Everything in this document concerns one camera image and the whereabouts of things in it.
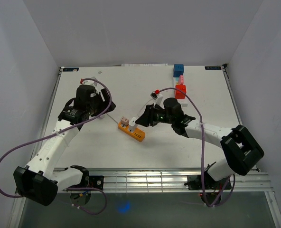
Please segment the white plug adapter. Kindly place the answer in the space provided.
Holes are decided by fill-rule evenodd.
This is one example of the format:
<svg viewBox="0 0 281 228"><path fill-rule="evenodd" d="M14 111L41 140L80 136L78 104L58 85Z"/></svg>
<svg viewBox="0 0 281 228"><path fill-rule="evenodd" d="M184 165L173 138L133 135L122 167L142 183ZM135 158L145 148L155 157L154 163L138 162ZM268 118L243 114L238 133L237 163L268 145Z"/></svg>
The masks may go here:
<svg viewBox="0 0 281 228"><path fill-rule="evenodd" d="M129 121L129 131L130 131L130 132L134 132L134 131L135 131L135 128L137 127L136 120L137 120L137 118L136 118L136 117L133 117L133 118Z"/></svg>

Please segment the orange power strip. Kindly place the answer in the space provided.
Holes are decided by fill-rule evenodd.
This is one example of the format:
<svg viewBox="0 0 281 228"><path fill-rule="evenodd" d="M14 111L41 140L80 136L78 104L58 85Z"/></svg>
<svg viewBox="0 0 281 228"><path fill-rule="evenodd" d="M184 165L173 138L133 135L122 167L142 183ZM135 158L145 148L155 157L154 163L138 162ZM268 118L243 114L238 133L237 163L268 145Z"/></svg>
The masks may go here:
<svg viewBox="0 0 281 228"><path fill-rule="evenodd" d="M105 116L108 116L109 118L111 118L114 122L116 122L118 129L125 133L126 135L130 136L131 138L137 140L138 142L142 142L145 139L145 132L143 130L141 130L138 125L135 128L134 132L130 132L129 131L129 125L124 126L121 124L121 119L119 121L117 121L115 118L113 118L110 114L103 114L99 116L99 119L103 119Z"/></svg>

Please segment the rose gold plug adapter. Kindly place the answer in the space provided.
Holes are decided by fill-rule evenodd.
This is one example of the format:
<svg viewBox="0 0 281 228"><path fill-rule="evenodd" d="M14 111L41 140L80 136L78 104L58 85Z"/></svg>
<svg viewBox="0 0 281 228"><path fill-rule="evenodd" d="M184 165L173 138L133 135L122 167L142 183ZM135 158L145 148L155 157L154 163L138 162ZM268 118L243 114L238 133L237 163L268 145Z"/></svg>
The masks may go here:
<svg viewBox="0 0 281 228"><path fill-rule="evenodd" d="M123 116L121 118L121 124L124 125L124 126L129 125L129 119L127 117Z"/></svg>

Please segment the red cube socket adapter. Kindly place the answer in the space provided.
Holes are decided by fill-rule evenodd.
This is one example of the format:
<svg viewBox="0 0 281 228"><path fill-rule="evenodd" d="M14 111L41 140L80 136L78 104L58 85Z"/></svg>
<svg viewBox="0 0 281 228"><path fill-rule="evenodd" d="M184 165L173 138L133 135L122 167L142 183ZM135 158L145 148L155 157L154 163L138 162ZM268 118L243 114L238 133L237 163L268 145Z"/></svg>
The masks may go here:
<svg viewBox="0 0 281 228"><path fill-rule="evenodd" d="M183 100L186 97L186 86L185 85L175 85L174 97L178 100Z"/></svg>

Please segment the white multicolour power strip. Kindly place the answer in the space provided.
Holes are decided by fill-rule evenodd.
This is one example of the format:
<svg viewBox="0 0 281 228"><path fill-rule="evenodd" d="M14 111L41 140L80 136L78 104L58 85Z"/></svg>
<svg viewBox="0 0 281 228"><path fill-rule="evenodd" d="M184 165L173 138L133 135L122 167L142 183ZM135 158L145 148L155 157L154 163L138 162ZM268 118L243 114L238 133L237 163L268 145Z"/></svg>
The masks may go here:
<svg viewBox="0 0 281 228"><path fill-rule="evenodd" d="M184 75L181 74L178 77L173 77L173 87L183 91L185 94L187 93L187 88L185 85ZM188 105L187 98L181 92L174 90L173 97L178 100L182 107L186 107ZM140 117L142 112L145 110L146 105L154 103L154 99L151 98L137 113L137 117Z"/></svg>

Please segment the pink plug adapter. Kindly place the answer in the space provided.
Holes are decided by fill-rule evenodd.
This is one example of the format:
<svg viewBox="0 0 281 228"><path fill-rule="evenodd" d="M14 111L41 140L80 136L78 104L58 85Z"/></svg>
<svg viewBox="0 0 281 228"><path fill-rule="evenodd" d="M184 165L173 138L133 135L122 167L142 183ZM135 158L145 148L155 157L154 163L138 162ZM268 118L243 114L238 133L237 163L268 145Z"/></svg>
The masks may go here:
<svg viewBox="0 0 281 228"><path fill-rule="evenodd" d="M183 75L180 75L179 78L178 78L178 84L179 85L183 85L184 84L184 76Z"/></svg>

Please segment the blue cube socket adapter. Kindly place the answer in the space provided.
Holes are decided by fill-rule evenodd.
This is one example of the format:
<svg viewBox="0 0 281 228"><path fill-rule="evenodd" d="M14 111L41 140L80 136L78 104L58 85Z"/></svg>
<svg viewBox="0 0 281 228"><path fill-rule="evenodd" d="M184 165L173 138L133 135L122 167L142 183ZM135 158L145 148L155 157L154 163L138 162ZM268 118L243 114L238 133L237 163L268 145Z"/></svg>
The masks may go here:
<svg viewBox="0 0 281 228"><path fill-rule="evenodd" d="M174 64L173 66L173 77L177 78L184 74L183 64Z"/></svg>

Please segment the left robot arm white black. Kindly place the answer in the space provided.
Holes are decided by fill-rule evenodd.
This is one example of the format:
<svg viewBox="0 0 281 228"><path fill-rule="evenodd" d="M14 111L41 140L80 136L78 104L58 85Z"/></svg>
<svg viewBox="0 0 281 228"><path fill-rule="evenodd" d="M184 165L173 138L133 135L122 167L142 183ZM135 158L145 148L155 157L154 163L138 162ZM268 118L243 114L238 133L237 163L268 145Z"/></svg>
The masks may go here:
<svg viewBox="0 0 281 228"><path fill-rule="evenodd" d="M84 123L113 111L115 107L106 87L98 90L94 85L80 85L75 97L66 102L57 117L54 136L46 140L25 167L15 169L13 176L18 194L48 206L62 190L86 189L89 186L89 171L85 167L71 165L58 174L53 171Z"/></svg>

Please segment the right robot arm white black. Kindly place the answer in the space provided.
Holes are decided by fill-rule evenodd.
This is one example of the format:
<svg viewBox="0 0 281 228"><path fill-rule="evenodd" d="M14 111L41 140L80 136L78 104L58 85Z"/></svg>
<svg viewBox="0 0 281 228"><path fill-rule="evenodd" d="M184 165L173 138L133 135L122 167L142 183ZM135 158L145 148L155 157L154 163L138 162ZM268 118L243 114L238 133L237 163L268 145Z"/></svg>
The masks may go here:
<svg viewBox="0 0 281 228"><path fill-rule="evenodd" d="M175 98L167 98L163 105L147 105L136 124L144 127L170 124L178 135L200 139L221 148L225 158L207 166L201 175L201 182L207 188L215 188L220 180L233 174L245 176L263 158L263 149L245 126L225 128L202 124L195 117L185 114Z"/></svg>

